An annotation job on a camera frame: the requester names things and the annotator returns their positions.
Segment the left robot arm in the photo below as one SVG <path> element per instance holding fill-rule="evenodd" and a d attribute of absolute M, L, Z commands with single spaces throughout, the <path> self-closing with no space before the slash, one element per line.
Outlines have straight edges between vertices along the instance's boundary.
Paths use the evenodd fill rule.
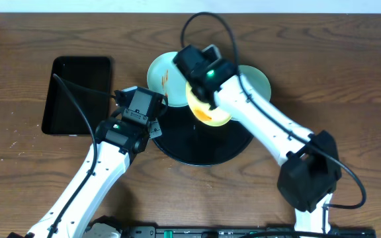
<path fill-rule="evenodd" d="M 56 203 L 27 237 L 82 237 L 104 197 L 146 149 L 157 117 L 167 111 L 165 95 L 141 87 L 115 91 L 118 108 L 95 132 L 89 152 Z"/>

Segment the yellow plate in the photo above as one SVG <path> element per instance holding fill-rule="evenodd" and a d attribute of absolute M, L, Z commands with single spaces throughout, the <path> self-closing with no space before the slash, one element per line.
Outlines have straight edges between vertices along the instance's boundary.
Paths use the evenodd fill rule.
<path fill-rule="evenodd" d="M 208 126 L 223 126 L 230 121 L 231 115 L 221 108 L 210 109 L 210 104 L 201 102 L 191 91 L 192 87 L 186 83 L 186 98 L 188 106 L 194 116 Z"/>

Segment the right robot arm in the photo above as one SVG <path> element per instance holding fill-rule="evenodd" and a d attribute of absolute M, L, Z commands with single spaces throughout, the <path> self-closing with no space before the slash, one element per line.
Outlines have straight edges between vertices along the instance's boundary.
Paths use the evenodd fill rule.
<path fill-rule="evenodd" d="M 210 110 L 186 85 L 186 97 L 192 113 L 209 126 L 222 126 L 237 120 L 271 153 L 280 166 L 277 186 L 285 200 L 295 209 L 296 231 L 329 233 L 328 205 L 336 183 L 341 178 L 333 137 L 293 122 L 270 102 L 269 80 L 255 67 L 241 65 L 240 74 L 228 79 L 215 94 L 219 107 Z M 314 151 L 314 147 L 332 156 Z"/>

